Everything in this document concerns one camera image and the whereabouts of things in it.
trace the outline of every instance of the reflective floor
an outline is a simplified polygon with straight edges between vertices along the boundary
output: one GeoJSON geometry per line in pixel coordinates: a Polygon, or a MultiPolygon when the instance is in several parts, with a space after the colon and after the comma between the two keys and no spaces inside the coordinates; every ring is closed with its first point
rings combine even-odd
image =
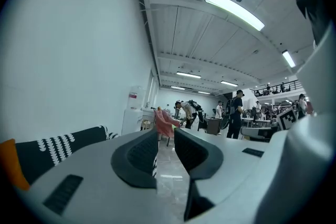
{"type": "Polygon", "coordinates": [[[187,202],[189,175],[175,153],[174,138],[167,145],[167,137],[161,138],[157,159],[157,195],[169,212],[172,223],[183,223],[187,202]]]}

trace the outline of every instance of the pink chair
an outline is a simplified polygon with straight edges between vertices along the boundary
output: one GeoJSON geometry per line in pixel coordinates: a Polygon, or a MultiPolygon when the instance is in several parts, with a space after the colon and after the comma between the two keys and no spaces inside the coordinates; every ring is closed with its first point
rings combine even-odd
{"type": "Polygon", "coordinates": [[[174,136],[172,124],[178,127],[180,123],[173,120],[164,110],[154,110],[154,114],[157,132],[168,136],[168,146],[170,137],[174,136]]]}

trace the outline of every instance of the railing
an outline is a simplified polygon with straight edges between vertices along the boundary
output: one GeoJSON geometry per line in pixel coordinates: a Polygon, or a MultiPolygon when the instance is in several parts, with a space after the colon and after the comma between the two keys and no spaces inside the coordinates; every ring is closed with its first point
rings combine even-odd
{"type": "Polygon", "coordinates": [[[290,81],[284,84],[270,86],[270,89],[263,88],[260,90],[254,90],[254,95],[256,97],[274,95],[283,92],[290,92],[293,90],[303,89],[301,82],[299,80],[290,81]]]}

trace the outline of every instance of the tiled floor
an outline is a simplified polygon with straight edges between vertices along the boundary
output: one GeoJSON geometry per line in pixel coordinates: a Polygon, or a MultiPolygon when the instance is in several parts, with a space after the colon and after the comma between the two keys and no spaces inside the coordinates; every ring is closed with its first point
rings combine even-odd
{"type": "Polygon", "coordinates": [[[174,148],[174,139],[169,145],[162,137],[157,159],[157,195],[171,212],[172,223],[183,223],[183,215],[189,189],[189,175],[179,160],[174,148]]]}

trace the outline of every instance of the orange pillow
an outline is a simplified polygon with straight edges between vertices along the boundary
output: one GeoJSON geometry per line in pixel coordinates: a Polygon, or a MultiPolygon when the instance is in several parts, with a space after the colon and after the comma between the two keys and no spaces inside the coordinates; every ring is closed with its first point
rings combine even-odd
{"type": "Polygon", "coordinates": [[[0,164],[5,174],[7,174],[8,180],[14,186],[23,190],[29,190],[30,185],[21,171],[14,139],[0,144],[0,164]]]}

